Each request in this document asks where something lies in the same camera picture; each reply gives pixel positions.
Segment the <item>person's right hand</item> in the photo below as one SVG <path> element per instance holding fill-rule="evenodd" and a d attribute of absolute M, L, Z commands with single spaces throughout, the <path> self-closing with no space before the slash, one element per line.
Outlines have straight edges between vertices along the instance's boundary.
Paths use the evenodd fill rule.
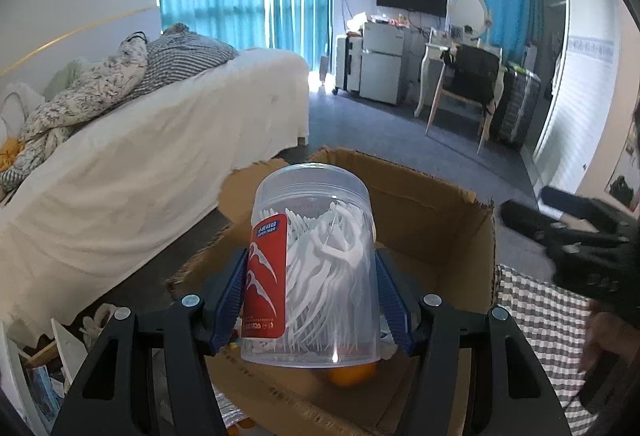
<path fill-rule="evenodd" d="M 604 352 L 612 352 L 632 364 L 639 351 L 639 330 L 614 315 L 608 305 L 592 300 L 588 309 L 579 370 L 590 371 Z"/>

